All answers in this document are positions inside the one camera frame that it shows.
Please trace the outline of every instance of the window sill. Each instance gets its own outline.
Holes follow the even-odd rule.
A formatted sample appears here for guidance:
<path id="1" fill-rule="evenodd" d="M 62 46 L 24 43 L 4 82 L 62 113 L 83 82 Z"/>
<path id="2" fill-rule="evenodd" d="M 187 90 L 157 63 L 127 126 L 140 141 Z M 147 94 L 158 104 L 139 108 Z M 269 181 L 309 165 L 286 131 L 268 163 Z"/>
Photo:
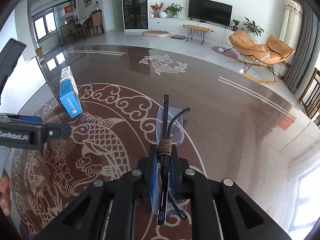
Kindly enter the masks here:
<path id="1" fill-rule="evenodd" d="M 41 42 L 45 41 L 46 39 L 50 38 L 51 36 L 53 36 L 53 35 L 55 35 L 55 34 L 57 34 L 57 31 L 51 32 L 50 34 L 48 34 L 48 35 L 42 37 L 41 39 L 39 39 L 39 40 L 38 40 L 38 43 L 41 43 Z"/>

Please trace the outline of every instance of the black tv screen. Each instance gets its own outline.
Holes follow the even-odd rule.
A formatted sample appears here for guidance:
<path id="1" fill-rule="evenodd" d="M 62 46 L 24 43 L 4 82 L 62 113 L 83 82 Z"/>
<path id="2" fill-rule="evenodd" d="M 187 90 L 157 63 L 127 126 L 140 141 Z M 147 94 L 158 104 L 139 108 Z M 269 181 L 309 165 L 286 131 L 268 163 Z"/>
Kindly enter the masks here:
<path id="1" fill-rule="evenodd" d="M 189 18 L 219 23 L 229 26 L 232 6 L 210 0 L 189 0 Z"/>

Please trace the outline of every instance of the flower vase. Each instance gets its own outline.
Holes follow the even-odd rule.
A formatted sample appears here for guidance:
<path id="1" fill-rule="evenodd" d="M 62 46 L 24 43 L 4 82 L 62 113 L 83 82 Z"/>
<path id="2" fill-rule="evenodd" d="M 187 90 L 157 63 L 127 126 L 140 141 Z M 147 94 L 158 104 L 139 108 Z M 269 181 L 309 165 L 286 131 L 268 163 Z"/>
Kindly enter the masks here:
<path id="1" fill-rule="evenodd" d="M 167 13 L 166 12 L 159 12 L 160 18 L 167 18 Z"/>

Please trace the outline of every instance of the blue box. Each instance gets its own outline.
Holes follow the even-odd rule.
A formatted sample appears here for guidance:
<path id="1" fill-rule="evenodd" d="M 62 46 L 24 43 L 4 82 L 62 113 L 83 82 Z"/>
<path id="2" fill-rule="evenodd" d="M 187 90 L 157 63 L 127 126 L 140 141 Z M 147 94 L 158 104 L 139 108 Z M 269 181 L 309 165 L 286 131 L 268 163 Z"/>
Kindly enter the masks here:
<path id="1" fill-rule="evenodd" d="M 78 89 L 73 79 L 70 66 L 64 68 L 61 72 L 60 101 L 71 118 L 82 113 Z"/>

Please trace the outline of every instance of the round floor cushion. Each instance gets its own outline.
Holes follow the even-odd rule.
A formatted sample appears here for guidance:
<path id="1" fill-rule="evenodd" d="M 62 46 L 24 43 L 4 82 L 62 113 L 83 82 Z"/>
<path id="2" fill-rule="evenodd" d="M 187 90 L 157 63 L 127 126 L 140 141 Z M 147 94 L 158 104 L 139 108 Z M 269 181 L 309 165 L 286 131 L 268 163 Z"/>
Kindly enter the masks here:
<path id="1" fill-rule="evenodd" d="M 142 35 L 148 36 L 148 37 L 165 38 L 165 37 L 169 37 L 170 33 L 165 31 L 145 31 L 143 32 Z"/>

